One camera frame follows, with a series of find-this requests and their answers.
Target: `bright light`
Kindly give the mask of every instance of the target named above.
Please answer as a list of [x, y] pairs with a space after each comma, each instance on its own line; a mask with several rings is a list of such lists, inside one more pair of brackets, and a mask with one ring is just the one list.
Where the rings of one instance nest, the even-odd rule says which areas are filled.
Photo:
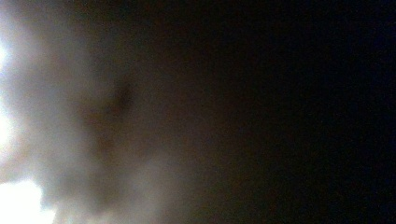
[[0, 223], [51, 224], [52, 210], [41, 209], [41, 189], [31, 181], [0, 185]]
[[11, 120], [2, 113], [0, 108], [0, 147], [3, 147], [8, 143], [12, 135]]
[[13, 134], [13, 125], [0, 95], [0, 148], [9, 143]]
[[5, 63], [6, 57], [7, 57], [7, 51], [0, 46], [0, 72], [3, 69], [3, 65]]

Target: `dark background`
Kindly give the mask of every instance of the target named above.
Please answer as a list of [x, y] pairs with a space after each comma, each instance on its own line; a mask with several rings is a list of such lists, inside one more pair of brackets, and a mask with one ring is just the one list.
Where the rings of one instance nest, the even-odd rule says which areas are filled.
[[392, 1], [81, 2], [82, 16], [165, 34], [238, 98], [250, 149], [230, 223], [396, 221]]

